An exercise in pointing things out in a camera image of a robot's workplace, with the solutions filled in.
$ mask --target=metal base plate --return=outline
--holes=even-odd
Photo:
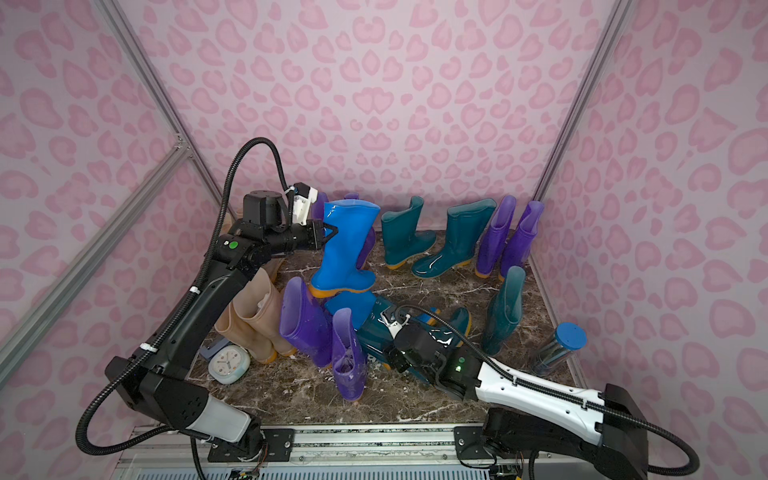
[[[262,429],[264,441],[266,442],[266,458],[263,450],[253,458],[253,462],[288,462],[290,453],[293,449],[293,429]],[[213,447],[208,452],[209,463],[231,463],[239,462],[237,451],[229,448],[227,445]]]
[[[459,460],[493,460],[482,447],[482,427],[455,427],[453,438]]]

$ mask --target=white clock face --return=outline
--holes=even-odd
[[[243,362],[243,354],[236,349],[224,348],[213,359],[214,371],[226,376],[234,373]]]

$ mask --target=blue lid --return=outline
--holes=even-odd
[[[587,345],[587,334],[579,325],[563,322],[554,330],[554,339],[569,350],[579,350]]]

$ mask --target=white arm casing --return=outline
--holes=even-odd
[[[496,364],[516,379],[527,380],[540,386],[559,390],[568,395],[577,396],[583,400],[604,405],[603,400],[598,398],[599,391],[597,390],[577,389],[576,387],[560,385],[559,383],[540,379],[537,376],[519,372],[501,362],[496,362]],[[482,382],[475,389],[479,400],[488,403],[498,403],[499,405],[509,406],[531,415],[536,415],[573,432],[592,445],[600,444],[601,433],[594,429],[594,424],[596,422],[603,422],[602,413],[591,409],[583,409],[574,403],[527,389],[524,386],[513,385],[512,382],[500,376],[485,362],[480,368],[478,380]]]
[[[310,215],[310,206],[317,200],[317,190],[310,187],[308,197],[297,194],[293,196],[293,222],[306,225],[306,218]]]

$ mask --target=beige rubber boot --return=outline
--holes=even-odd
[[[270,339],[251,328],[243,319],[237,316],[232,303],[221,313],[214,326],[216,331],[232,343],[242,346],[259,363],[266,365],[277,358],[277,352],[272,347]]]
[[[237,316],[270,339],[280,355],[296,353],[296,348],[280,335],[283,294],[277,291],[265,269],[259,268],[253,280],[232,299],[232,305]]]
[[[286,261],[286,257],[273,258],[261,266],[261,268],[266,271],[266,274],[270,276],[270,282],[275,283],[277,280],[277,271],[280,270],[284,261]]]

